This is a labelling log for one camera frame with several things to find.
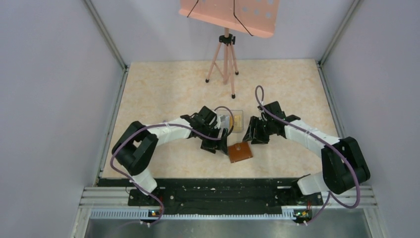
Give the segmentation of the brown leather card holder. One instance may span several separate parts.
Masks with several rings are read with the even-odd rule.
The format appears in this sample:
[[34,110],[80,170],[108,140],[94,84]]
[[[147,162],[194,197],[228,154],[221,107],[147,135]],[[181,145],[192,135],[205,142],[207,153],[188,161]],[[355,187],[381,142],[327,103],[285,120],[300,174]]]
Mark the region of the brown leather card holder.
[[227,147],[230,163],[237,163],[253,157],[250,145],[247,141],[233,144]]

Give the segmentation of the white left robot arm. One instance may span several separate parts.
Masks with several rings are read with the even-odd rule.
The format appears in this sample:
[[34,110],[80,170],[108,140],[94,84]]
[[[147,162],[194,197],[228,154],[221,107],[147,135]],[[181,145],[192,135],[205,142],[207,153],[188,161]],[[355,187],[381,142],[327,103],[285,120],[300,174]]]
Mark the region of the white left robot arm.
[[199,138],[200,148],[210,153],[228,153],[227,138],[234,129],[234,115],[220,115],[203,106],[199,112],[181,115],[172,121],[144,125],[132,122],[112,148],[112,159],[126,170],[131,183],[139,188],[147,205],[158,201],[157,182],[148,166],[156,147],[178,139]]

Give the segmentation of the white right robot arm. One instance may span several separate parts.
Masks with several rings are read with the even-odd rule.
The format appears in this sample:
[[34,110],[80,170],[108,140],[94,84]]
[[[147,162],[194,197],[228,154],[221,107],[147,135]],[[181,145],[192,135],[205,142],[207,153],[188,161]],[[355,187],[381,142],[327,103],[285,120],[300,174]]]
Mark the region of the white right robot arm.
[[358,182],[370,179],[370,170],[356,139],[327,135],[296,115],[286,116],[277,101],[258,109],[261,115],[250,118],[243,141],[267,144],[271,135],[282,136],[301,144],[321,159],[321,172],[294,182],[290,191],[294,203],[304,204],[311,194],[323,191],[342,194],[356,186],[355,179]]

